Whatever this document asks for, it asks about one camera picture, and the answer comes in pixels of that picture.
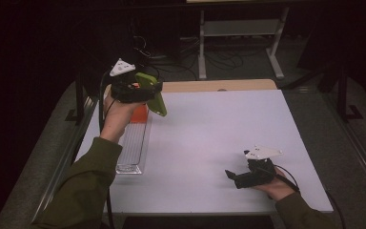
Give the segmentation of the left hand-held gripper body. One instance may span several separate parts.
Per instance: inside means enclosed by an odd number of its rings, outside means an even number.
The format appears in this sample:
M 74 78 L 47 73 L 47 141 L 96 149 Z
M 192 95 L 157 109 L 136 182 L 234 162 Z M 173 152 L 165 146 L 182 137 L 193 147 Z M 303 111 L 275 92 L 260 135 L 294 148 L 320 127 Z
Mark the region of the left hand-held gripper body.
M 112 98 L 121 103 L 135 103 L 154 99 L 154 89 L 135 86 L 129 80 L 129 74 L 135 70 L 130 64 L 119 58 L 110 70 Z

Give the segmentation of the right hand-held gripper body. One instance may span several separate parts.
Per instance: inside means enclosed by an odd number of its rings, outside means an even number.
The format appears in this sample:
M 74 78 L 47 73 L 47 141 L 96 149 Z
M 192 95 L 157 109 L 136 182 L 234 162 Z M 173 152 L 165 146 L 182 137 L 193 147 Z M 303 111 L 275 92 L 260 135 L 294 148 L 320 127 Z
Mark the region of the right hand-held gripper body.
M 237 189 L 250 188 L 271 182 L 276 175 L 272 157 L 281 156 L 277 149 L 255 145 L 245 156 L 249 172 L 236 175 L 234 185 Z

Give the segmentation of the green cartoon phone case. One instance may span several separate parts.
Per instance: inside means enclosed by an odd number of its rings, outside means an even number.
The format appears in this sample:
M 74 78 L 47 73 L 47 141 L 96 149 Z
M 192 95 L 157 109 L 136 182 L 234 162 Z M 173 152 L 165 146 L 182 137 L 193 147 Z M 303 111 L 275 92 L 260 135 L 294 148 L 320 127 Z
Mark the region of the green cartoon phone case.
M 162 80 L 158 80 L 156 79 L 154 76 L 145 74 L 145 73 L 137 73 L 135 75 L 135 79 L 139 85 L 139 88 L 141 90 L 143 90 L 148 98 L 148 102 L 147 102 L 147 106 L 148 108 L 155 114 L 157 115 L 161 115 L 161 116 L 166 116 L 167 115 L 167 109 L 162 97 L 162 92 L 161 93 L 156 93 L 156 94 L 152 94 L 149 91 L 150 88 L 150 83 L 156 83 L 156 82 L 162 82 Z

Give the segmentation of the orange phone case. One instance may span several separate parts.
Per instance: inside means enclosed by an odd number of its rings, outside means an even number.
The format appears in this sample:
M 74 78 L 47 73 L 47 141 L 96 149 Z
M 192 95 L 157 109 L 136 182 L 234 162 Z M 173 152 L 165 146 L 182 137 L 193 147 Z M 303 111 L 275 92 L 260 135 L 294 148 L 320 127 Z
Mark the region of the orange phone case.
M 148 120 L 148 109 L 146 105 L 140 105 L 133 110 L 131 123 L 146 123 Z

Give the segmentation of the clear plastic tray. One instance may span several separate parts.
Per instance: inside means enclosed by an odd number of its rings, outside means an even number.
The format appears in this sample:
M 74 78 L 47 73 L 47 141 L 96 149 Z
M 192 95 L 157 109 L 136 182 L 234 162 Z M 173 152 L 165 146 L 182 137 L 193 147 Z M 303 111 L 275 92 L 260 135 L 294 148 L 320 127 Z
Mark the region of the clear plastic tray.
M 128 124 L 119 141 L 123 150 L 116 165 L 117 174 L 141 175 L 144 172 L 151 126 L 152 116 L 149 109 L 146 123 Z

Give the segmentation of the person's left hand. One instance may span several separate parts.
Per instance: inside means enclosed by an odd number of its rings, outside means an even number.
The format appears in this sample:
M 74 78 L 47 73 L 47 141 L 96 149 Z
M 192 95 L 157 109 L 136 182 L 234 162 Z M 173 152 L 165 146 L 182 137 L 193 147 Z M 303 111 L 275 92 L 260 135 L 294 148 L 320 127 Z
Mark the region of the person's left hand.
M 124 134 L 133 111 L 139 106 L 141 106 L 141 103 L 118 102 L 108 94 L 104 102 L 105 120 L 100 137 L 110 142 L 117 143 Z

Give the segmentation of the person's right hand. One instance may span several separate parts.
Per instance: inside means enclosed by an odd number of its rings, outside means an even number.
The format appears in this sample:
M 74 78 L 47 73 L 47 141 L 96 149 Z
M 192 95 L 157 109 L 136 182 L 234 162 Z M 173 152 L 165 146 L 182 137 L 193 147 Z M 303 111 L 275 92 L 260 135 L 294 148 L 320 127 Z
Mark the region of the person's right hand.
M 293 194 L 295 190 L 286 184 L 284 181 L 275 177 L 271 182 L 257 185 L 254 187 L 258 191 L 264 192 L 268 197 L 274 201 L 280 201 L 281 199 Z

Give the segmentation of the black metal stand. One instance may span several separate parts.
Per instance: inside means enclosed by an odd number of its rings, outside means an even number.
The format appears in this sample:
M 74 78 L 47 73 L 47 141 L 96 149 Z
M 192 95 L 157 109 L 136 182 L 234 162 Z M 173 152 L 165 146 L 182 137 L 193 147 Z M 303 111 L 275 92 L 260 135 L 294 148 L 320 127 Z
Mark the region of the black metal stand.
M 74 81 L 75 108 L 70 109 L 65 120 L 79 125 L 85 116 L 85 105 L 88 98 L 96 97 L 97 81 L 87 73 L 78 73 Z
M 336 110 L 340 118 L 348 123 L 352 119 L 362 119 L 363 116 L 355 105 L 347 104 L 348 74 L 344 64 L 339 67 L 337 81 L 337 103 Z

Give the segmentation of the grey metal shelf stand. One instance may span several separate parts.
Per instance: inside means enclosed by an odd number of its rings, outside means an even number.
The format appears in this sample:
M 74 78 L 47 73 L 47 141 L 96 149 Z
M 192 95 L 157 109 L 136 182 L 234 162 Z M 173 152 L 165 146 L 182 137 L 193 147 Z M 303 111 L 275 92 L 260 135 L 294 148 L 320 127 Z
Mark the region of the grey metal shelf stand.
M 199 23 L 199 55 L 198 72 L 199 79 L 206 79 L 206 64 L 204 55 L 204 40 L 206 37 L 238 36 L 238 35 L 272 35 L 273 43 L 265 49 L 270 64 L 277 79 L 283 79 L 284 73 L 276 59 L 275 53 L 283 33 L 290 8 L 285 7 L 277 19 L 251 19 L 251 20 L 225 20 L 207 21 L 205 12 L 200 13 Z

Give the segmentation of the aluminium rail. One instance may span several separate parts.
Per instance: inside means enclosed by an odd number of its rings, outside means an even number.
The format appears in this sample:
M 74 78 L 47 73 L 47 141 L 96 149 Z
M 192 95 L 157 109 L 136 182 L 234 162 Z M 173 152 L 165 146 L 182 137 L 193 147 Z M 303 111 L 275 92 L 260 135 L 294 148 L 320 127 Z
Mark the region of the aluminium rail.
M 97 101 L 82 99 L 81 113 L 75 101 L 62 99 L 32 153 L 30 175 L 40 188 L 30 222 L 46 209 L 77 156 Z
M 356 132 L 350 126 L 349 120 L 345 117 L 342 117 L 338 113 L 335 101 L 327 94 L 324 94 L 322 97 L 332 115 L 335 117 L 336 122 L 339 124 L 343 133 L 347 136 L 350 144 L 354 148 L 354 151 L 356 152 L 356 158 L 366 174 L 366 149 L 364 148 L 362 142 L 358 139 Z

